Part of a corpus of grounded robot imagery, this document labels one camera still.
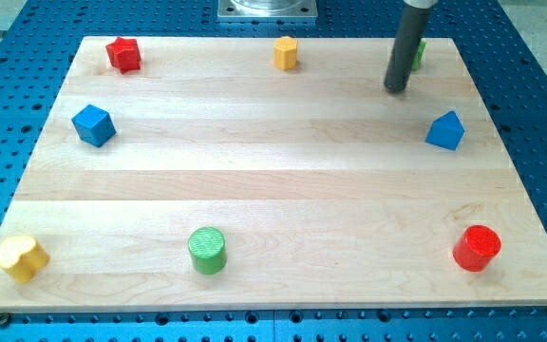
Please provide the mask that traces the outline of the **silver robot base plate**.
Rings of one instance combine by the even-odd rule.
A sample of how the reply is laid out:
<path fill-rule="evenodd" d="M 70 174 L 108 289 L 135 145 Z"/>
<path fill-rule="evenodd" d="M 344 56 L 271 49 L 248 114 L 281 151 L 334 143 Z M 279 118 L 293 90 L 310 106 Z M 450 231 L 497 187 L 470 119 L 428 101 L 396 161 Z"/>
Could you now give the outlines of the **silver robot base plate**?
<path fill-rule="evenodd" d="M 217 18 L 222 21 L 317 17 L 316 0 L 219 0 L 217 3 Z"/>

